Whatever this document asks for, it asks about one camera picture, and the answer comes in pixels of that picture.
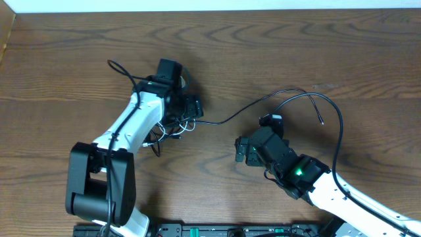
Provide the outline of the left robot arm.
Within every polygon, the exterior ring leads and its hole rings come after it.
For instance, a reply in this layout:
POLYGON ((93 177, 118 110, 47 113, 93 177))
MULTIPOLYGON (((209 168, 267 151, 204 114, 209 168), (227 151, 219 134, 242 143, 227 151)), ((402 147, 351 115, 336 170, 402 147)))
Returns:
POLYGON ((108 65, 133 84, 130 101, 117 120, 90 144, 70 150, 65 209, 100 224, 99 236, 146 236, 149 217, 135 207, 134 158, 155 126, 181 127, 203 116, 198 95, 186 93, 183 66, 159 61, 157 72, 133 76, 115 61, 108 65))

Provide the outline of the cardboard panel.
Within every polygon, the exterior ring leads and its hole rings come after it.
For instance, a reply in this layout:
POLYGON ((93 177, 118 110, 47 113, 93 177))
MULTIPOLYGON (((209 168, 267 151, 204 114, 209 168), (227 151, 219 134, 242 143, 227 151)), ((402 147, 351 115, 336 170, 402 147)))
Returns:
POLYGON ((11 35, 12 27, 16 19, 16 13, 7 5, 4 0, 1 0, 0 5, 0 27, 1 27, 1 41, 0 41, 0 61, 3 60, 7 43, 11 35))

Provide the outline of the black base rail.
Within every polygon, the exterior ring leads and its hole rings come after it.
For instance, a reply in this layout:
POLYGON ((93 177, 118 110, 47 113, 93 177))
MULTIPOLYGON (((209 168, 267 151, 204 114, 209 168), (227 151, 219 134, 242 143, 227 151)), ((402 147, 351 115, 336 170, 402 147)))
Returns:
POLYGON ((272 226, 184 225, 159 224, 147 231, 147 237, 207 237, 207 236, 260 236, 269 233, 291 233, 300 236, 354 236, 364 234, 345 223, 336 227, 317 224, 292 224, 272 226))

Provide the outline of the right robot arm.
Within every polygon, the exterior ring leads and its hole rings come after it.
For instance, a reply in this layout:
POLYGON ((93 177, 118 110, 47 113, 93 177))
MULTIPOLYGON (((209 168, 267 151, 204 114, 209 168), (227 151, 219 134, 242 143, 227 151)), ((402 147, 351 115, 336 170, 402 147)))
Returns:
POLYGON ((264 167, 293 199, 339 217, 366 236, 419 236, 420 221, 405 217, 352 187, 323 162, 297 155, 268 126, 235 141, 237 162, 264 167))

